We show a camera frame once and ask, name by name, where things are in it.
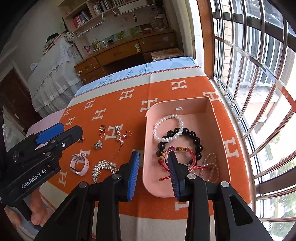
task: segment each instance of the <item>desk drawer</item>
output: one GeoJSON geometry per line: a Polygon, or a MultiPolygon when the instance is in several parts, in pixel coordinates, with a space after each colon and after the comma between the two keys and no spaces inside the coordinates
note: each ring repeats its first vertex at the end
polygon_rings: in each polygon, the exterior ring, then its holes
{"type": "Polygon", "coordinates": [[[95,57],[84,61],[82,64],[75,67],[76,72],[79,74],[79,76],[84,76],[85,74],[99,68],[100,65],[95,57]]]}
{"type": "Polygon", "coordinates": [[[138,41],[134,40],[134,41],[116,46],[112,49],[106,50],[105,52],[98,54],[96,56],[96,59],[98,60],[100,65],[103,66],[111,62],[114,62],[116,60],[123,59],[138,53],[141,53],[141,49],[139,48],[138,41]]]}
{"type": "Polygon", "coordinates": [[[174,33],[159,34],[139,39],[143,53],[160,49],[176,47],[177,41],[174,33]]]}
{"type": "Polygon", "coordinates": [[[92,81],[102,78],[104,76],[105,76],[105,73],[103,72],[102,68],[98,68],[92,72],[89,72],[85,76],[83,76],[82,81],[84,84],[87,84],[89,82],[92,82],[92,81]]]}

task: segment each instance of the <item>human hand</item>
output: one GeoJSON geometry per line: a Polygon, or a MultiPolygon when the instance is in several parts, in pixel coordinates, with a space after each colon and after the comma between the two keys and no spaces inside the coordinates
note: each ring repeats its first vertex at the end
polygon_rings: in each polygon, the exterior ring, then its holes
{"type": "MultiPolygon", "coordinates": [[[[38,188],[31,194],[30,209],[32,211],[31,223],[33,225],[43,226],[53,213],[49,208],[46,208],[38,188]]],[[[14,227],[22,225],[20,216],[14,210],[8,206],[4,210],[14,227]]]]}

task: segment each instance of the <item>blue bedsheet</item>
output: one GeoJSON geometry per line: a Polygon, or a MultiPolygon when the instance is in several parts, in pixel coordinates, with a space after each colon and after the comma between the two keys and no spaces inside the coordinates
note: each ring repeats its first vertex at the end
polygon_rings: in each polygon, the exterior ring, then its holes
{"type": "Polygon", "coordinates": [[[76,92],[75,96],[83,94],[97,87],[100,87],[118,80],[134,77],[137,75],[147,74],[147,73],[152,73],[152,72],[157,72],[162,70],[168,70],[168,69],[177,69],[177,68],[193,67],[193,66],[198,66],[198,64],[195,62],[195,60],[192,57],[170,58],[170,59],[151,62],[148,64],[142,64],[129,69],[121,70],[119,72],[110,74],[108,76],[95,80],[91,83],[88,83],[87,85],[82,86],[76,92]]]}

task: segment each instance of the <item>rhinestone hair clip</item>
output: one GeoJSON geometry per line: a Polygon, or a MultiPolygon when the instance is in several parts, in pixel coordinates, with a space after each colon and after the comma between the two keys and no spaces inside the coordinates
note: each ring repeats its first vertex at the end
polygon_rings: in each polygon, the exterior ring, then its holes
{"type": "Polygon", "coordinates": [[[116,168],[116,163],[113,163],[111,161],[102,160],[98,164],[94,166],[94,169],[92,171],[92,179],[94,183],[97,183],[100,179],[102,170],[109,170],[112,174],[118,173],[119,169],[116,168]]]}

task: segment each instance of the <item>gold ring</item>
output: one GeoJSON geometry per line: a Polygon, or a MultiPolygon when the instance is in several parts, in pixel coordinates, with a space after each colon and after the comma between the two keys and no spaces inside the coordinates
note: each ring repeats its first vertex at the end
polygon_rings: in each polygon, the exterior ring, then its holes
{"type": "Polygon", "coordinates": [[[130,137],[131,136],[131,131],[126,131],[124,134],[126,135],[126,137],[130,137]]]}

